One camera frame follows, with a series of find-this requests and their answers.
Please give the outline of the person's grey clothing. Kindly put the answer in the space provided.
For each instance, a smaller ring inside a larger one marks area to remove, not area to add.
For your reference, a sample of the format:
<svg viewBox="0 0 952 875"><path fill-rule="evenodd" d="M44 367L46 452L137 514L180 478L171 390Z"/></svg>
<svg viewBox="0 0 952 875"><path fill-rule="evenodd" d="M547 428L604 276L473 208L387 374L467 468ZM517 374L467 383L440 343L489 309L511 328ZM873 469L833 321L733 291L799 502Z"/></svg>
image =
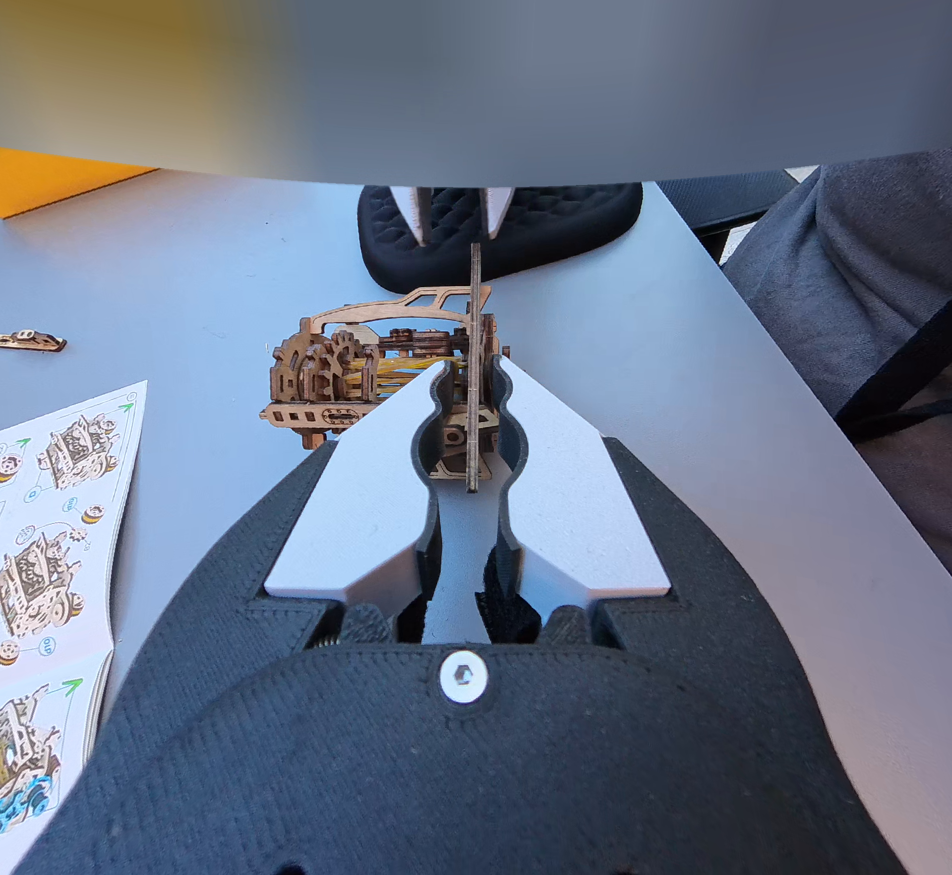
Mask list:
<svg viewBox="0 0 952 875"><path fill-rule="evenodd" d="M723 271L951 566L951 150L818 167Z"/></svg>

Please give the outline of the wooden model car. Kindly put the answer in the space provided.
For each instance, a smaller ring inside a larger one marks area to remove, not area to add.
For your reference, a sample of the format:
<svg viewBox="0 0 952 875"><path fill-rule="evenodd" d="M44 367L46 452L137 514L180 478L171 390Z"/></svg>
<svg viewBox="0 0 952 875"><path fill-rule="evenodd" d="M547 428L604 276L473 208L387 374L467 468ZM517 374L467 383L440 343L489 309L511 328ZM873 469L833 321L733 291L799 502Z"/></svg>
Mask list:
<svg viewBox="0 0 952 875"><path fill-rule="evenodd" d="M423 369L442 361L453 366L453 400L445 418L445 454L434 478L464 480L470 445L470 330L468 312L446 308L467 286L417 288L396 300L328 310L303 318L300 330L273 350L270 403L263 420L301 435L316 449L357 424Z"/></svg>

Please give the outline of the orange sheet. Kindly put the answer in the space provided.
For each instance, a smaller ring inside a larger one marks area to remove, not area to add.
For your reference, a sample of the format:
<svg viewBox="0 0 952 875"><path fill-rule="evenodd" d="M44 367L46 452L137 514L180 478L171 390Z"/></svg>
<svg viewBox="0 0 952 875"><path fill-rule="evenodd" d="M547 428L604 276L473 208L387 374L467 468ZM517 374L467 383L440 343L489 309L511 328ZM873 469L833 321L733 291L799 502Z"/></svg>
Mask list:
<svg viewBox="0 0 952 875"><path fill-rule="evenodd" d="M2 147L1 218L157 170Z"/></svg>

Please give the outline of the assembly instruction booklet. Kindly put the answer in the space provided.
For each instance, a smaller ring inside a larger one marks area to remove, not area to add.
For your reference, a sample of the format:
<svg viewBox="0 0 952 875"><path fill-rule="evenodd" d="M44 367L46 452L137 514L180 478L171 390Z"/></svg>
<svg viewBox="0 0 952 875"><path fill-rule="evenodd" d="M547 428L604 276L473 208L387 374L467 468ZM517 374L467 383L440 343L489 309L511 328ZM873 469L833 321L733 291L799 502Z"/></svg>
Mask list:
<svg viewBox="0 0 952 875"><path fill-rule="evenodd" d="M148 384L1 435L1 868L89 757L113 655L113 554Z"/></svg>

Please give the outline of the thin wooden part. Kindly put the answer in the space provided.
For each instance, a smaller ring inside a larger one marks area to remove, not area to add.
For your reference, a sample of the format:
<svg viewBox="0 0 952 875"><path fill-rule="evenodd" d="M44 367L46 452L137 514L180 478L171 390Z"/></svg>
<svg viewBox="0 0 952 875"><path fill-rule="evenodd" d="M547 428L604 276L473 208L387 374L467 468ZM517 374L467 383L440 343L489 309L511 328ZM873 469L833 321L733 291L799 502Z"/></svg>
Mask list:
<svg viewBox="0 0 952 875"><path fill-rule="evenodd" d="M470 330L468 353L467 392L467 490L476 493L479 488L480 442L479 412L482 383L482 298L481 298L481 244L470 246Z"/></svg>

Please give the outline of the black chair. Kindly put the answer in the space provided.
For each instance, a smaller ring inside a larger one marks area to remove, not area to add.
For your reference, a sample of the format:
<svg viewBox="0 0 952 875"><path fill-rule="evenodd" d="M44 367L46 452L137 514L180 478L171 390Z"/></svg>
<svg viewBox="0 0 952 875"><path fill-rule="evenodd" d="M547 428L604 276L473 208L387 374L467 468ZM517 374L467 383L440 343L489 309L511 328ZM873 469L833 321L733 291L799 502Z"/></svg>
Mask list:
<svg viewBox="0 0 952 875"><path fill-rule="evenodd" d="M659 181L658 187L716 261L729 231L754 223L799 182L785 170Z"/></svg>

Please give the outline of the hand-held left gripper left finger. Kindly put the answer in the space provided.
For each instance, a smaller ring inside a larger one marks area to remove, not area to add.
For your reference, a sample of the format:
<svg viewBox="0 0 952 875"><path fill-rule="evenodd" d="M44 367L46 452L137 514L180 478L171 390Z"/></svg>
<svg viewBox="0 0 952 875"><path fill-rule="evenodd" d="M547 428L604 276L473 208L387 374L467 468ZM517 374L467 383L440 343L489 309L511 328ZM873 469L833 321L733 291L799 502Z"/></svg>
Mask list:
<svg viewBox="0 0 952 875"><path fill-rule="evenodd" d="M422 640L441 570L437 494L453 366L440 361L336 443L265 581L271 596L372 604Z"/></svg>

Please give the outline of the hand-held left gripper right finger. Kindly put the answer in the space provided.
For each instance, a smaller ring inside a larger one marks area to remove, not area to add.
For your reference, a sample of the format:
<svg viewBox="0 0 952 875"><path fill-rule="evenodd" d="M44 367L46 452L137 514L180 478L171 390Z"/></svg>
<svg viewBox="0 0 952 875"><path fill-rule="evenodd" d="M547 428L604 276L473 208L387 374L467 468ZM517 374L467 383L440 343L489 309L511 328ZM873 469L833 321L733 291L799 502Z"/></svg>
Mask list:
<svg viewBox="0 0 952 875"><path fill-rule="evenodd" d="M509 358L494 358L500 494L495 568L505 599L542 624L560 607L666 595L668 576L597 429Z"/></svg>

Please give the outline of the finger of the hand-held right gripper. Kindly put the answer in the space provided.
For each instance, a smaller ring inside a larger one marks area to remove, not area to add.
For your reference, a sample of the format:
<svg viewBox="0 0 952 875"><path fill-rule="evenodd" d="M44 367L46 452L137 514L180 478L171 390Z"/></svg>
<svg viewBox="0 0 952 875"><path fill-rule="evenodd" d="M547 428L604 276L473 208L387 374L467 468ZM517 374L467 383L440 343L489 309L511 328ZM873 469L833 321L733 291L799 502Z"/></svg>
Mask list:
<svg viewBox="0 0 952 875"><path fill-rule="evenodd" d="M391 187L391 195L419 247L426 247L432 235L432 188Z"/></svg>
<svg viewBox="0 0 952 875"><path fill-rule="evenodd" d="M481 236L497 237L514 194L514 187L480 188Z"/></svg>

